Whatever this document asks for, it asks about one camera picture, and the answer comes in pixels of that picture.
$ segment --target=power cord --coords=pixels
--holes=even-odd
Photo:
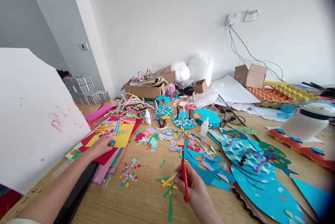
[[[247,52],[249,53],[249,55],[250,55],[255,61],[258,61],[258,62],[264,64],[264,66],[266,66],[271,72],[273,72],[273,73],[275,74],[275,76],[276,76],[279,80],[281,80],[282,82],[284,82],[284,80],[283,80],[283,70],[282,70],[282,68],[281,68],[278,64],[276,64],[276,63],[274,63],[274,62],[267,61],[267,60],[257,60],[255,57],[253,57],[252,54],[250,53],[248,47],[244,44],[243,40],[242,40],[242,39],[240,38],[240,36],[235,32],[235,30],[233,29],[233,27],[232,27],[231,25],[229,25],[229,35],[230,35],[230,40],[231,40],[231,48],[232,48],[233,52],[234,52],[236,55],[238,55],[239,59],[243,61],[243,63],[244,63],[244,61],[253,61],[253,60],[246,60],[246,59],[244,59],[242,56],[239,55],[239,53],[237,52],[237,49],[236,49],[236,47],[235,47],[235,43],[234,43],[234,40],[233,40],[233,37],[232,37],[232,35],[231,35],[231,31],[230,31],[230,30],[232,30],[232,31],[236,34],[236,36],[240,39],[240,41],[241,41],[242,44],[244,45],[245,49],[246,49]],[[270,62],[270,63],[272,63],[272,64],[275,64],[275,65],[281,70],[281,73],[282,73],[281,76],[282,76],[282,77],[280,78],[280,77],[277,75],[277,73],[274,72],[272,69],[270,69],[264,62]]]

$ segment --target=white bottle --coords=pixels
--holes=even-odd
[[[146,118],[146,124],[150,125],[151,124],[151,118],[150,118],[150,113],[149,113],[148,109],[146,109],[145,118]]]
[[[202,136],[206,136],[207,134],[207,131],[208,131],[208,128],[211,127],[212,125],[209,126],[209,117],[206,119],[206,121],[204,121],[202,124],[201,124],[201,127],[200,127],[200,135]]]

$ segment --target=white paper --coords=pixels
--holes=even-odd
[[[278,109],[264,108],[264,107],[258,107],[258,106],[252,106],[251,109],[252,110],[247,110],[247,112],[251,115],[260,115],[264,119],[268,119],[272,121],[278,121],[278,122],[287,121],[287,118],[277,116],[277,113],[281,112]]]
[[[258,103],[261,102],[253,94],[251,94],[245,87],[243,87],[237,80],[227,75],[222,79],[212,81],[212,84],[222,82],[223,89],[220,91],[220,96],[226,102],[233,103]]]
[[[0,48],[0,183],[26,194],[90,128],[56,69]]]
[[[268,130],[272,130],[272,129],[279,129],[280,126],[265,126],[266,129]],[[307,140],[302,140],[302,142],[306,143],[306,142],[313,142],[313,143],[323,143],[323,141],[321,141],[318,138],[315,137],[311,137],[310,139]]]

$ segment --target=white board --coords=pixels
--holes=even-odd
[[[0,183],[26,194],[90,128],[56,69],[0,48]]]

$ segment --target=yellow egg carton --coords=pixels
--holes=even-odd
[[[321,100],[321,98],[290,84],[274,84],[272,87],[288,96],[293,102],[312,102]]]

